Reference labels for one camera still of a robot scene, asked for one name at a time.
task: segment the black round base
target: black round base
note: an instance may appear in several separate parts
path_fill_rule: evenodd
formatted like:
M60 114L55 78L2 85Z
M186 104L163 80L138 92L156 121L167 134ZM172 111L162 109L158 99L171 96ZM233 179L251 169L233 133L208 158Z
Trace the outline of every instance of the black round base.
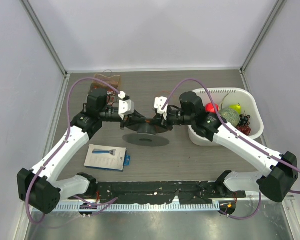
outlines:
M131 133L124 135L122 138L129 144L146 147L161 147L170 143L168 139L162 136L149 133Z

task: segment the gray tabletop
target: gray tabletop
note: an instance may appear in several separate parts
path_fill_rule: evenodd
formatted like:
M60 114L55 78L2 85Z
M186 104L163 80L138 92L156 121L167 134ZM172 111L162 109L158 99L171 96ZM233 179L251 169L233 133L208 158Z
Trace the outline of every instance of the gray tabletop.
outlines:
M185 78L197 78L209 88L244 88L238 70L206 71L157 71L157 72L116 72L121 75L122 90L130 95L135 108L147 117L153 117L155 96L166 96L160 91L172 91L178 82ZM71 74L68 90L72 84L83 77L93 77L93 73ZM74 89L70 99L70 116L82 110L91 82L83 82ZM179 95L186 91L201 88L195 82L186 82L175 94L170 104L179 105ZM60 140L67 129L65 102L55 134L54 144ZM123 172L99 170L84 167L88 145L78 151L62 171L59 179L71 178L85 172L98 181L191 181L216 180L225 170L252 172L254 167L222 146L197 146L191 142L186 126L176 126L173 131L161 136L170 140L162 147L136 146L122 140L123 135L133 133L121 130L119 123L103 123L92 140L94 145L127 147L131 156L130 166Z

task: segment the white wall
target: white wall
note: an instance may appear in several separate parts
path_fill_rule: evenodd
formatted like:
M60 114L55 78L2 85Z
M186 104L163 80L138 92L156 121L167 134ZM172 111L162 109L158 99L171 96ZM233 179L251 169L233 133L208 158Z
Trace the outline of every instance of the white wall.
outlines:
M266 142L294 153L300 168L300 0L287 1L246 75ZM300 174L294 190L300 190Z
M17 173L47 142L62 75L18 0L0 1L0 240L20 218Z
M30 0L70 71L241 67L276 0Z

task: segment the white plastic basket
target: white plastic basket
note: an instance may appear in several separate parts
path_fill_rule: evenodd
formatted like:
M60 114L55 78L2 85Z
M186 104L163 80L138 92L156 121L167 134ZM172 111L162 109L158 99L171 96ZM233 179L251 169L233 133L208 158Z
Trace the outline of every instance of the white plastic basket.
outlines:
M208 88L213 101L220 106L220 103L224 97L229 94L223 101L222 108L226 108L230 105L240 104L241 113L245 111L246 115L250 115L251 133L249 137L251 139L257 139L264 131L264 123L262 122L260 113L254 97L247 91L240 88ZM210 103L210 99L206 91L202 89L193 90L199 97L201 97L203 105ZM188 128L190 140L198 146L218 146L216 143L210 142L205 137L198 136L191 126Z

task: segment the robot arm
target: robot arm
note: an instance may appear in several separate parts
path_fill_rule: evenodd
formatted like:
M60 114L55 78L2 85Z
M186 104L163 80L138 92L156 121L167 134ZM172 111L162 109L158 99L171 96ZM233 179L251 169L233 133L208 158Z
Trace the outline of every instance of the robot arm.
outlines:
M30 193L29 204L48 214L60 200L78 194L92 196L96 192L97 181L88 174L78 173L70 179L61 181L57 179L75 153L102 127L102 122L118 122L122 129L127 127L136 132L140 126L155 126L156 133L171 131L175 125L191 125L199 136L230 149L258 170L248 173L225 171L216 181L221 195L228 192L253 191L262 192L275 202L283 201L298 178L297 172L260 153L230 133L215 113L205 112L201 98L194 92L185 92L180 96L179 109L172 109L170 106L161 109L165 100L163 97L156 98L154 108L157 109L157 114L154 118L146 118L135 111L134 103L129 100L129 96L119 102L119 107L112 107L107 106L105 89L92 91L87 98L85 109L71 122L69 139L65 140L66 133L51 152L31 170L23 168L18 173L19 198L25 201L28 187L35 174L64 141L66 144L38 176ZM227 123L227 126L235 132L238 131L230 123ZM283 155L262 146L248 136L243 134L241 136L272 156L297 166L297 158L292 153L287 152Z

